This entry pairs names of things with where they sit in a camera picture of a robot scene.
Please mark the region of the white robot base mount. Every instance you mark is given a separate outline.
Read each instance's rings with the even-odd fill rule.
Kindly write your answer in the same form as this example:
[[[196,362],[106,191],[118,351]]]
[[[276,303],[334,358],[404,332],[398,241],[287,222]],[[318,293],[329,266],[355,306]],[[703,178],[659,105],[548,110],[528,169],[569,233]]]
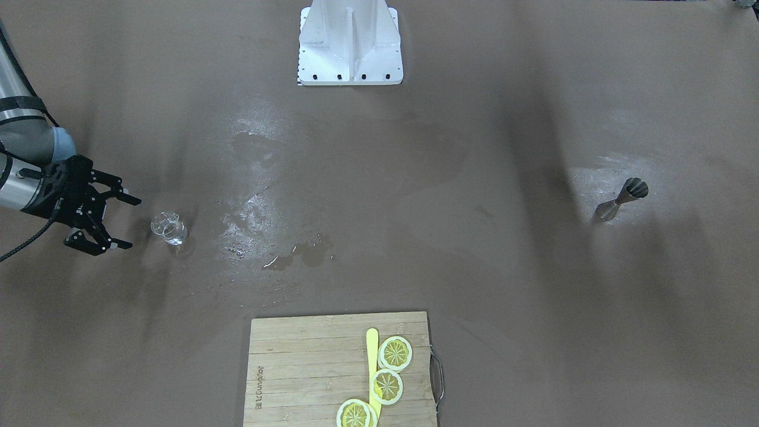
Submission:
[[[296,83],[398,85],[404,80],[398,11],[385,1],[314,1],[300,11]]]

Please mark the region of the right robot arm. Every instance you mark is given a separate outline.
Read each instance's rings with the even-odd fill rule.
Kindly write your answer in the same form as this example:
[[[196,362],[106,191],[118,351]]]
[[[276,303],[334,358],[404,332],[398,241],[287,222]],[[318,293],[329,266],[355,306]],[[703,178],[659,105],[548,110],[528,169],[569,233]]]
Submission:
[[[1,202],[4,208],[45,221],[38,232],[8,253],[7,260],[38,240],[52,225],[70,232],[65,246],[89,255],[132,247],[112,236],[103,224],[109,199],[131,206],[140,198],[130,195],[122,179],[94,168],[82,156],[70,133],[55,121],[38,96],[1,33]]]

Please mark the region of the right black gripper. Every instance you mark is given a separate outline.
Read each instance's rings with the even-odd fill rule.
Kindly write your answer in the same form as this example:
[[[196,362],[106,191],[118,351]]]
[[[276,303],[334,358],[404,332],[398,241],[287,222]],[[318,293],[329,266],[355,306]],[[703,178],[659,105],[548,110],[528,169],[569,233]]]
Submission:
[[[103,224],[109,198],[131,206],[142,203],[128,193],[119,176],[95,170],[87,157],[74,155],[46,167],[23,162],[23,212],[71,227],[64,240],[68,248],[97,256],[133,247],[130,241],[112,237]]]

